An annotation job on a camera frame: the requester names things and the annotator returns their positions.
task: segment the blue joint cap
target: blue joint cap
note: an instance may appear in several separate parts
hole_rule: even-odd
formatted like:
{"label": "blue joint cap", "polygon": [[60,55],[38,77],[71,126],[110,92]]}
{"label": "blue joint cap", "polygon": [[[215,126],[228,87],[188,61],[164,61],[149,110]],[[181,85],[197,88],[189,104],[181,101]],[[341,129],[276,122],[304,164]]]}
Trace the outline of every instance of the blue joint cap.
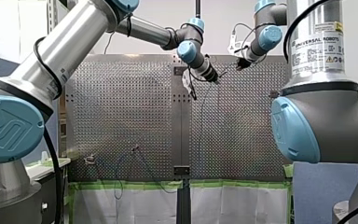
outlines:
{"label": "blue joint cap", "polygon": [[255,4],[255,13],[272,4],[275,5],[275,0],[258,0],[257,4]]}
{"label": "blue joint cap", "polygon": [[271,111],[272,131],[281,153],[291,161],[319,162],[319,144],[298,107],[288,98],[278,97]]}
{"label": "blue joint cap", "polygon": [[185,40],[180,43],[177,54],[184,63],[192,63],[197,56],[197,48],[193,42]]}
{"label": "blue joint cap", "polygon": [[39,110],[12,96],[0,96],[0,163],[28,155],[40,143],[45,122]]}
{"label": "blue joint cap", "polygon": [[282,40],[282,30],[276,25],[269,25],[264,28],[258,37],[258,45],[265,51],[277,47]]}
{"label": "blue joint cap", "polygon": [[112,1],[118,8],[126,13],[132,13],[139,6],[139,0],[107,0]]}
{"label": "blue joint cap", "polygon": [[205,22],[199,18],[191,18],[188,23],[193,24],[201,29],[202,32],[205,30]]}

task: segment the robotic arm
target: robotic arm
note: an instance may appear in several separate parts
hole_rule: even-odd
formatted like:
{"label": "robotic arm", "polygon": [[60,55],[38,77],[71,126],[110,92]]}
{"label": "robotic arm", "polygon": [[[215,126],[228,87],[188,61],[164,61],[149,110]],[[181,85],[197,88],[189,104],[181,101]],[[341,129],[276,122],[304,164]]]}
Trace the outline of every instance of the robotic arm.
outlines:
{"label": "robotic arm", "polygon": [[[291,161],[358,163],[358,84],[345,75],[341,1],[288,0],[285,8],[259,0],[255,40],[243,48],[232,39],[228,50],[240,69],[257,62],[282,39],[287,10],[291,78],[271,107],[276,145]],[[358,186],[349,205],[338,223],[358,223]]]}
{"label": "robotic arm", "polygon": [[[0,223],[41,223],[40,185],[30,183],[20,159],[41,141],[53,113],[52,101],[104,32],[118,31],[163,49],[177,48],[195,75],[217,82],[212,64],[200,53],[201,19],[193,18],[178,30],[165,29],[130,17],[138,4],[138,0],[80,1],[35,43],[34,53],[10,76],[0,77]],[[29,216],[11,218],[24,209]]]}
{"label": "robotic arm", "polygon": [[267,53],[274,49],[282,40],[282,31],[279,26],[287,24],[287,7],[284,4],[276,5],[275,0],[258,1],[255,5],[255,39],[252,42],[237,42],[236,31],[233,30],[228,51],[238,57],[237,69],[249,67],[258,63]]}

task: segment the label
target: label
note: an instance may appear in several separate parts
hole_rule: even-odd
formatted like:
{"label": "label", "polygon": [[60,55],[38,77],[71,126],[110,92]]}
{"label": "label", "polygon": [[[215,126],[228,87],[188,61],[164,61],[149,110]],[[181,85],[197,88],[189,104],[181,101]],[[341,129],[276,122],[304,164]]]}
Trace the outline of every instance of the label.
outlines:
{"label": "label", "polygon": [[[60,70],[60,72],[56,73],[56,74],[57,74],[57,77],[58,77],[59,81],[61,82],[61,83],[57,83],[57,84],[58,85],[65,85],[65,83],[69,79],[68,71],[66,71],[64,68],[62,68]],[[54,98],[58,94],[58,87],[57,87],[56,82],[54,80],[50,81],[50,83],[47,86],[46,91],[47,91],[48,96],[50,98]]]}
{"label": "label", "polygon": [[344,42],[339,32],[310,35],[292,42],[292,75],[327,69],[343,71]]}
{"label": "label", "polygon": [[57,95],[58,88],[54,80],[51,80],[50,83],[48,84],[47,93],[51,99],[53,99]]}
{"label": "label", "polygon": [[344,32],[344,28],[342,26],[342,23],[339,21],[330,21],[325,23],[319,23],[315,25],[314,28],[315,33],[321,33],[321,32]]}

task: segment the perforated metal panel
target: perforated metal panel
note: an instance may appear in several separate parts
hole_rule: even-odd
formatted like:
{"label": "perforated metal panel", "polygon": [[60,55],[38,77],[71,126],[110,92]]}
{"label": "perforated metal panel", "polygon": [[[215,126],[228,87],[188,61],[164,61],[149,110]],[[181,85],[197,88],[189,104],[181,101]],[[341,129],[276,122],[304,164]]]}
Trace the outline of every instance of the perforated metal panel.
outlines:
{"label": "perforated metal panel", "polygon": [[171,60],[100,55],[80,65],[67,89],[71,180],[172,178]]}
{"label": "perforated metal panel", "polygon": [[[217,57],[225,70],[231,60]],[[199,84],[193,102],[190,163],[192,178],[282,180],[287,161],[276,148],[270,128],[271,91],[287,82],[282,57],[240,72],[230,66],[220,85]]]}
{"label": "perforated metal panel", "polygon": [[[283,57],[240,72],[233,57],[211,60],[228,69],[221,83],[195,82],[199,100],[178,104],[172,71],[183,65],[171,55],[88,57],[66,88],[70,179],[173,179],[181,162],[192,178],[284,180],[269,121],[270,92],[287,82]],[[131,155],[137,145],[149,167]],[[91,154],[96,164],[86,165]]]}

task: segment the vertical pole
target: vertical pole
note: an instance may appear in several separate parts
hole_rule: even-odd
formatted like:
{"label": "vertical pole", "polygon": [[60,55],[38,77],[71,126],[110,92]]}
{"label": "vertical pole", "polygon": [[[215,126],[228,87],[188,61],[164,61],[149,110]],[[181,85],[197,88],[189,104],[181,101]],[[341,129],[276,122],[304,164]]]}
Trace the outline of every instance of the vertical pole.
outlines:
{"label": "vertical pole", "polygon": [[201,0],[196,0],[196,17],[201,18]]}

